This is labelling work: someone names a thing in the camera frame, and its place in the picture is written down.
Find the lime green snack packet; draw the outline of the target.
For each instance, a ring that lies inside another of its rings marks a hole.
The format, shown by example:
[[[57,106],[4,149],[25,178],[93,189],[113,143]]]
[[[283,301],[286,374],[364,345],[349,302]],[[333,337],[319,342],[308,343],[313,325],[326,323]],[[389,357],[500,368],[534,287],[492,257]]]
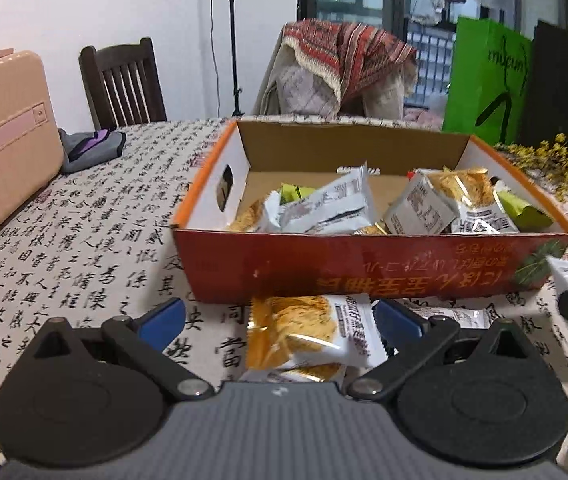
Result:
[[[297,202],[297,200],[303,200],[315,191],[315,188],[309,188],[308,186],[299,186],[294,184],[283,183],[281,189],[279,190],[279,195],[281,196],[281,204],[289,204],[292,202]]]

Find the green paper shopping bag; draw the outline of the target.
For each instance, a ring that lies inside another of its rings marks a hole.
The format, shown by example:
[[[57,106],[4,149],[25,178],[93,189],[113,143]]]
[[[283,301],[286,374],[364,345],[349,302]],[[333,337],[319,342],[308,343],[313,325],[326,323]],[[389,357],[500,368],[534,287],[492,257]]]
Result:
[[[491,20],[459,18],[442,130],[514,143],[531,68],[530,39]]]

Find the orange cardboard box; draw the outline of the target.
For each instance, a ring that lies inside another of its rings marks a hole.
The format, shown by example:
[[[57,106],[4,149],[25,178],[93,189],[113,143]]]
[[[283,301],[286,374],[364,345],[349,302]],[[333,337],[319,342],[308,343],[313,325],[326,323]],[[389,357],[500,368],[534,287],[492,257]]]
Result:
[[[437,236],[236,233],[236,215],[284,183],[318,186],[341,169],[372,169],[384,212],[415,169],[484,168],[544,210],[541,233]],[[465,134],[421,129],[248,120],[229,124],[172,221],[195,297],[232,304],[256,296],[366,292],[377,297],[465,298],[534,290],[548,257],[568,247],[568,219],[491,146]]]

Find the black paper shopping bag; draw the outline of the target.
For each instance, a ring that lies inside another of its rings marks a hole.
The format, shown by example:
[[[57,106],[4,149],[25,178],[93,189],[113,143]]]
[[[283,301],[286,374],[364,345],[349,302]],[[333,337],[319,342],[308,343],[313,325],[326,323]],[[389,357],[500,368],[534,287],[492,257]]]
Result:
[[[526,146],[553,141],[562,133],[568,143],[568,6],[564,24],[539,21],[534,28],[532,65],[518,140]]]

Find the grey purple folded cloth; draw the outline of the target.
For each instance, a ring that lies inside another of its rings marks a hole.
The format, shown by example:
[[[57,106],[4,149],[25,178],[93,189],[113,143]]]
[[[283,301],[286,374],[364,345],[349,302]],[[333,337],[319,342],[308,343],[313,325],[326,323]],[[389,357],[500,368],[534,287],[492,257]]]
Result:
[[[101,129],[69,134],[58,129],[64,149],[62,174],[89,169],[119,158],[124,151],[127,136],[120,130]]]

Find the green red snack packet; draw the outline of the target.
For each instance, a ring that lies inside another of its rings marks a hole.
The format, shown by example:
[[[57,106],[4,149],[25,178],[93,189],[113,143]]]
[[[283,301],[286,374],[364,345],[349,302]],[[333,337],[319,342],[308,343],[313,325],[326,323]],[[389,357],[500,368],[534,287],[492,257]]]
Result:
[[[512,192],[498,177],[493,177],[491,183],[498,201],[520,232],[543,232],[553,225],[548,214]]]

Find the black studio light stand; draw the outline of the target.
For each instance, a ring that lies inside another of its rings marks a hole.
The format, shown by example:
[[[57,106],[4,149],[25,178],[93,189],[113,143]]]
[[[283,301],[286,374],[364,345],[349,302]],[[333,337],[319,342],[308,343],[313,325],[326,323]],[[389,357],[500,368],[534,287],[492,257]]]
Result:
[[[231,44],[231,65],[233,80],[234,117],[241,117],[241,86],[239,85],[237,66],[237,42],[236,42],[236,0],[229,0],[229,43]]]

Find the yellow dried flowers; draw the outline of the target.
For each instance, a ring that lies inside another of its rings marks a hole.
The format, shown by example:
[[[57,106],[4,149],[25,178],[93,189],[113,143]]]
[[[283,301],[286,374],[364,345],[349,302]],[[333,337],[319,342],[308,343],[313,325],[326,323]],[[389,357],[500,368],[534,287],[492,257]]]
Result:
[[[568,141],[563,133],[538,146],[497,143],[494,148],[559,203],[568,200]]]

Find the red patterned draped blanket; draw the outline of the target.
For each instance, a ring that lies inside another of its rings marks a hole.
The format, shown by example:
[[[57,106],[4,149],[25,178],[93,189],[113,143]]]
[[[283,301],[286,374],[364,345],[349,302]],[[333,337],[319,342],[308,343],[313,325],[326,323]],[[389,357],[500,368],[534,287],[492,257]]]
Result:
[[[417,51],[382,28],[318,18],[285,24],[252,113],[400,120]]]

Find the orange white packet foreground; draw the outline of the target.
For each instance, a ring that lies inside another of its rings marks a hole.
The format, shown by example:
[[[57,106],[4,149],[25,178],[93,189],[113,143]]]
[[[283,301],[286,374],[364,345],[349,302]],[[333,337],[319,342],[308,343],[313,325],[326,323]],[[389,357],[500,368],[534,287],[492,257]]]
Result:
[[[373,368],[386,360],[369,295],[270,297],[251,303],[249,370],[327,364]]]

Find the orange cracker snack packet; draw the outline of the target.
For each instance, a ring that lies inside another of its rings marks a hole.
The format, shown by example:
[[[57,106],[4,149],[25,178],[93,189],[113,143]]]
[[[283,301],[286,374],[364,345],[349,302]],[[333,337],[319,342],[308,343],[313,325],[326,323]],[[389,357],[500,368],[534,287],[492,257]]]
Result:
[[[347,367],[341,364],[324,364],[319,366],[297,367],[292,370],[246,370],[239,380],[241,382],[337,382],[341,385]]]

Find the pink suitcase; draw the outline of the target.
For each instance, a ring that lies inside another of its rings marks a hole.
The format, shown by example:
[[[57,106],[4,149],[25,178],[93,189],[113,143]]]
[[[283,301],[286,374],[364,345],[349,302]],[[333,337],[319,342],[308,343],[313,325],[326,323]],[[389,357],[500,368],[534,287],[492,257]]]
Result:
[[[0,49],[0,226],[58,174],[63,154],[40,56]]]

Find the dark wooden chair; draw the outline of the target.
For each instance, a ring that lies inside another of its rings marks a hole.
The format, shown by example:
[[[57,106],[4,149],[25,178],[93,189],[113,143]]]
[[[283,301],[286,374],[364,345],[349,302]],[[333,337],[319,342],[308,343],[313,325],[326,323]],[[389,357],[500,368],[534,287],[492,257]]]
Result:
[[[165,122],[154,44],[149,37],[137,44],[103,49],[83,47],[79,67],[96,130]]]

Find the white silver snack packet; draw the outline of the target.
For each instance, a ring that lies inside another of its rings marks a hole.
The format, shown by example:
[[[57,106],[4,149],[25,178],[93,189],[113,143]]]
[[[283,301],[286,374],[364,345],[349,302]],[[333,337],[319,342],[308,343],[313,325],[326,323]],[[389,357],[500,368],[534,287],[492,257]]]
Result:
[[[426,301],[415,304],[415,302],[403,300],[403,304],[406,308],[409,308],[422,318],[431,318],[435,315],[453,318],[462,328],[479,328],[479,330],[485,330],[491,325],[490,317],[486,314],[485,310],[429,306]]]

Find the white orange snack packet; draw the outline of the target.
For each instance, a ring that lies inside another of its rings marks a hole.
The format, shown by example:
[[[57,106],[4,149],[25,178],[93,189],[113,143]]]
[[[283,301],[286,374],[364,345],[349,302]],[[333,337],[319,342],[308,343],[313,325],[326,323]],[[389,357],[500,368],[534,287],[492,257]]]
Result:
[[[279,207],[281,194],[272,191],[256,200],[246,211],[239,214],[227,227],[231,232],[274,233],[281,230]]]

